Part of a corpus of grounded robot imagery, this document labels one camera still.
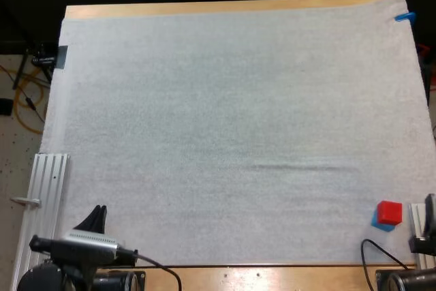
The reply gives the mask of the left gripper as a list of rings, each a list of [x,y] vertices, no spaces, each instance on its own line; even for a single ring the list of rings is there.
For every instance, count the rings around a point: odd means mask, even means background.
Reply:
[[[97,205],[83,221],[74,227],[74,229],[105,234],[106,216],[106,205]],[[50,259],[58,266],[62,267],[63,270],[69,269],[71,271],[78,271],[82,275],[94,275],[98,267],[98,263],[92,259],[89,254],[67,254],[66,256],[52,254]]]

